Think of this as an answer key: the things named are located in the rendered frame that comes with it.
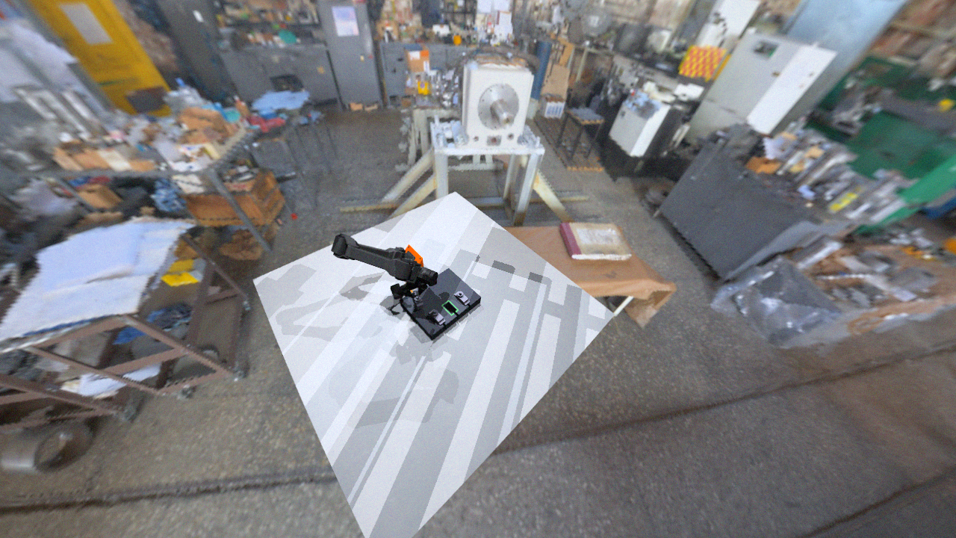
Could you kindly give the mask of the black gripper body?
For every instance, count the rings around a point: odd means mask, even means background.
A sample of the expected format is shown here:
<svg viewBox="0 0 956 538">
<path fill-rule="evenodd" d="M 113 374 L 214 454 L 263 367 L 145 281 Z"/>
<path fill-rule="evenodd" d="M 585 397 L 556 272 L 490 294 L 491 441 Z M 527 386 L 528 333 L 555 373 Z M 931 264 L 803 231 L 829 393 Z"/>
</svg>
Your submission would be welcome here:
<svg viewBox="0 0 956 538">
<path fill-rule="evenodd" d="M 424 286 L 426 286 L 426 283 L 420 282 L 420 280 L 415 280 L 415 283 L 406 282 L 406 284 L 402 287 L 400 287 L 400 284 L 397 283 L 397 285 L 391 286 L 391 292 L 395 297 L 395 300 L 397 300 L 403 297 L 403 294 L 407 295 L 411 290 Z"/>
</svg>

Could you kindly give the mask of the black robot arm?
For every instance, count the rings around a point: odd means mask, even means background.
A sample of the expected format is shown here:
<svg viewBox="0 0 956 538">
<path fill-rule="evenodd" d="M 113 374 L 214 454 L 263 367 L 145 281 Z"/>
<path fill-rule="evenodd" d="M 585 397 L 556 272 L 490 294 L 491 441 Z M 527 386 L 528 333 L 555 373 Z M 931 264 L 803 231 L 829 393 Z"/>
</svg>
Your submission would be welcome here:
<svg viewBox="0 0 956 538">
<path fill-rule="evenodd" d="M 366 265 L 373 265 L 385 269 L 397 280 L 415 283 L 415 280 L 433 286 L 438 278 L 438 272 L 421 267 L 415 256 L 403 247 L 388 248 L 386 250 L 370 247 L 355 241 L 351 236 L 339 234 L 332 243 L 334 256 L 340 259 L 361 260 Z"/>
</svg>

